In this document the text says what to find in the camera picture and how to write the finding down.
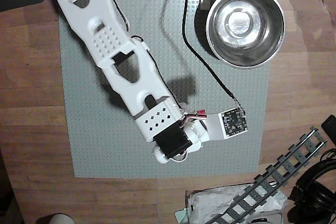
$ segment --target lego baseplate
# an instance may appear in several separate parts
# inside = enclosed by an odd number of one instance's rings
[[[130,21],[130,34],[144,38],[161,74],[180,102],[191,109],[218,113],[234,108],[182,41],[184,0],[117,0]],[[76,177],[185,177],[248,173],[256,170],[264,129],[269,65],[239,70],[207,53],[196,36],[203,12],[195,13],[200,0],[189,0],[187,37],[214,71],[241,101],[248,132],[223,141],[210,141],[181,164],[159,164],[121,98],[95,67],[85,45],[59,19],[60,49],[68,133]],[[134,61],[120,69],[136,76]]]

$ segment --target track rail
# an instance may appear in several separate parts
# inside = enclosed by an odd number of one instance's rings
[[[246,187],[244,194],[236,196],[229,208],[223,213],[216,215],[206,224],[234,224],[242,223],[247,215],[253,214],[257,206],[262,206],[266,199],[270,196],[274,196],[277,190],[287,183],[287,180],[297,175],[298,170],[308,164],[308,160],[318,155],[319,149],[326,143],[324,138],[318,132],[315,127],[310,128],[311,132],[307,135],[304,134],[300,138],[300,142],[297,145],[289,147],[289,152],[286,155],[281,155],[278,158],[278,162],[275,165],[270,165],[266,168],[266,172],[263,175],[258,175],[255,178],[253,185]],[[315,136],[318,143],[314,144],[311,137]],[[280,170],[285,169],[285,173],[281,174]],[[275,180],[276,184],[271,186],[269,181]],[[261,186],[266,193],[261,195],[257,192],[256,188]],[[255,203],[251,206],[246,202],[246,198],[251,197]],[[237,213],[234,208],[240,206],[244,212]]]

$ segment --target wooden floorboard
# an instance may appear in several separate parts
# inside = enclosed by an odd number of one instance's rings
[[[287,35],[270,64],[257,170],[186,178],[76,178],[62,93],[58,5],[45,0],[1,12],[0,150],[26,223],[57,212],[77,224],[175,223],[186,191],[252,182],[311,125],[336,113],[336,0],[278,1]],[[331,172],[320,181],[336,190],[335,178]],[[287,195],[295,181],[283,189]]]

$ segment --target circuit board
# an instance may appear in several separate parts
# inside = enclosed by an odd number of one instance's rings
[[[247,131],[247,123],[240,109],[232,109],[222,113],[226,138]]]

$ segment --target stainless steel bowl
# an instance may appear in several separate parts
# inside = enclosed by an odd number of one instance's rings
[[[262,65],[280,50],[285,16],[276,0],[216,0],[206,21],[215,56],[236,68]]]

